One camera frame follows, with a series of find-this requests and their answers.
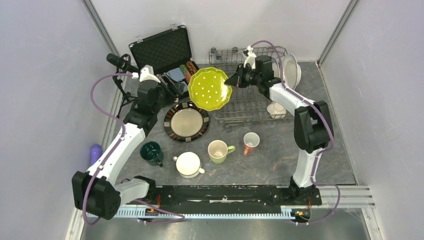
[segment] dark plate with striped rim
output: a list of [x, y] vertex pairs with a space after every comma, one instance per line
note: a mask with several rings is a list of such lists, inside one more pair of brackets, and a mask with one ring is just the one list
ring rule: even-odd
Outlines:
[[163, 127], [173, 140], [188, 143], [194, 141], [209, 128], [208, 111], [198, 108], [192, 101], [178, 103], [165, 115]]

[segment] mug handle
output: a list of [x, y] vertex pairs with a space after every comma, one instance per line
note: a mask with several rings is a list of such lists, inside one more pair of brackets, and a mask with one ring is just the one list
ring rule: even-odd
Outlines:
[[235, 147], [235, 146], [229, 146], [229, 147], [228, 147], [228, 152], [227, 152], [227, 154], [230, 154], [230, 153], [234, 152], [234, 150], [236, 150], [236, 147]]
[[247, 156], [247, 155], [248, 155], [248, 153], [250, 152], [250, 150], [251, 150], [251, 148], [250, 148], [250, 147], [246, 147], [246, 148], [244, 149], [244, 155], [245, 155], [245, 156]]

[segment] yellow-green plate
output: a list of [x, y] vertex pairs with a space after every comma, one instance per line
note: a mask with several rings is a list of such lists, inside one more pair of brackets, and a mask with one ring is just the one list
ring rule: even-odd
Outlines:
[[206, 111], [222, 108], [228, 103], [233, 89], [225, 85], [226, 73], [215, 67], [201, 68], [191, 76], [188, 93], [193, 103]]

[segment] case latch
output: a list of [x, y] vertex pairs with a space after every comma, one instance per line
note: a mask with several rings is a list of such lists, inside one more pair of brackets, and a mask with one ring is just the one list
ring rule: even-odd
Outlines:
[[178, 29], [178, 27], [175, 23], [171, 24], [171, 28], [172, 28], [173, 31]]
[[135, 39], [137, 40], [137, 43], [143, 42], [143, 39], [140, 37], [140, 35], [135, 36]]

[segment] purple object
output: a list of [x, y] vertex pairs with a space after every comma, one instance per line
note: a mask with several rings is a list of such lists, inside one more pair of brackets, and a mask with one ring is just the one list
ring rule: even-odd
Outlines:
[[100, 146], [99, 144], [94, 144], [93, 146], [91, 146], [90, 153], [91, 153], [91, 164], [90, 164], [91, 166], [97, 160], [99, 160], [99, 158], [102, 156], [103, 154], [102, 146]]

